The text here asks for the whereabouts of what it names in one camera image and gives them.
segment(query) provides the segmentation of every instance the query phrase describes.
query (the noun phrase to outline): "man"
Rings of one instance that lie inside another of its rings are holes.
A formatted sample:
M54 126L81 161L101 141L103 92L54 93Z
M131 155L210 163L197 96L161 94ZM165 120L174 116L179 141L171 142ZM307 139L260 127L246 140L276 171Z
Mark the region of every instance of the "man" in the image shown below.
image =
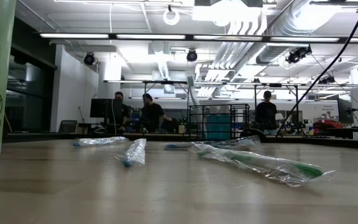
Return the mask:
M271 91L265 91L264 101L257 106L257 123L262 125L262 129L267 134L274 134L277 129L276 126L276 105L270 102L272 98Z
M142 108L142 117L146 118L148 124L146 129L150 132L154 132L160 127L160 118L172 121L171 118L167 117L162 110L161 106L153 102L152 96L146 93L143 95L144 107Z
M114 94L114 98L116 100L123 100L124 99L124 94L122 94L122 92L118 91ZM129 110L128 110L128 106L125 105L124 103L122 104L122 108L121 108L121 115L118 116L119 120L116 120L116 124L120 125L119 129L120 130L125 130L125 124L127 122L127 119L129 117ZM114 123L114 118L110 119L110 123Z

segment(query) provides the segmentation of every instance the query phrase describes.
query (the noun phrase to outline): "chair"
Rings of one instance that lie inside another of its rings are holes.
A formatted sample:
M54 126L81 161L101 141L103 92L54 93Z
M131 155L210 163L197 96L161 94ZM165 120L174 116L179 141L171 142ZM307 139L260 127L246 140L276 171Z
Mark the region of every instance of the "chair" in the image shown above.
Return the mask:
M59 126L59 133L75 133L76 127L77 121L61 121Z

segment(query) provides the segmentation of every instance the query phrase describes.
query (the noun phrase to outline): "ceiling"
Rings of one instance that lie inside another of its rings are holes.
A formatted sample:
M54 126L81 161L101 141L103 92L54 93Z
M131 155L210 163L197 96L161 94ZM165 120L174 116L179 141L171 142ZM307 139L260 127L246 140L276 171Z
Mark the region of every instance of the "ceiling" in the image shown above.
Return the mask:
M268 23L271 21L290 0L276 0L277 7L269 9L267 13ZM184 13L180 13L178 24L170 26L163 21L165 6L131 5L105 5L55 2L54 0L17 0L16 16L28 23L39 32L93 32L93 33L163 33L163 34L226 34L228 27L216 26L210 21L192 20L191 7L181 7ZM312 35L347 36L358 19L356 8L346 8L335 14L327 23L314 31ZM158 69L157 63L145 60L148 51L148 41L95 41L79 40L71 41L74 47L80 45L116 46L126 60L126 66L122 68L124 75L150 74ZM184 49L196 49L199 61L212 61L221 48L220 42L169 42L170 47ZM288 77L310 78L320 74L336 56L342 45L311 44L313 55L321 65L316 63L313 57L308 56L300 63L288 65L278 60L278 66L269 66L263 72L266 82L279 82ZM192 70L196 64L188 63L185 59L186 52L177 51L172 61L168 62L168 68L172 70ZM346 82L349 77L349 68L358 62L358 45L349 45L343 53L342 62L334 64L338 82Z

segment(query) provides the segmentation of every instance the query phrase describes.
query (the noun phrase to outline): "plastic bag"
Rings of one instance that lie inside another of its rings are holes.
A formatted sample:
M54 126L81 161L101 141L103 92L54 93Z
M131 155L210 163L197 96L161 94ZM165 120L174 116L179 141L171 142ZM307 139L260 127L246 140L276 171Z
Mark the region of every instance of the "plastic bag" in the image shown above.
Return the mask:
M251 136L251 137L244 137L244 138L227 140L227 141L167 143L164 144L164 149L165 150L188 149L190 147L193 147L195 144L207 144L221 149L231 149L231 150L238 150L238 151L260 149L262 147L259 137Z
M214 159L237 165L242 169L252 169L270 180L285 183L291 187L299 187L312 181L331 180L335 171L323 172L321 167L269 156L261 156L253 152L219 149L207 144L195 144L190 151L201 158Z
M74 147L84 147L84 146L102 146L107 144L119 144L127 142L128 138L125 137L111 137L111 138L94 138L94 139L76 139L73 142Z
M131 167L133 165L145 164L145 147L146 139L137 139L128 150L121 156L117 156L117 159L122 161L124 166Z

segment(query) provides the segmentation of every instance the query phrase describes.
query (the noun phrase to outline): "security camera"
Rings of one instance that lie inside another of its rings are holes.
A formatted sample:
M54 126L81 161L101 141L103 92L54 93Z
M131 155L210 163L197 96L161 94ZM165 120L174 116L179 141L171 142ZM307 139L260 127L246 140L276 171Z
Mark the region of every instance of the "security camera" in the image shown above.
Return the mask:
M188 62L195 62L197 61L197 53L196 50L189 50L186 57Z
M96 59L96 58L94 57L94 53L93 53L93 52L88 52L88 53L86 53L86 56L85 56L85 58L84 58L84 63L85 63L85 65L92 66L92 65L95 65L97 62L98 62L98 59Z

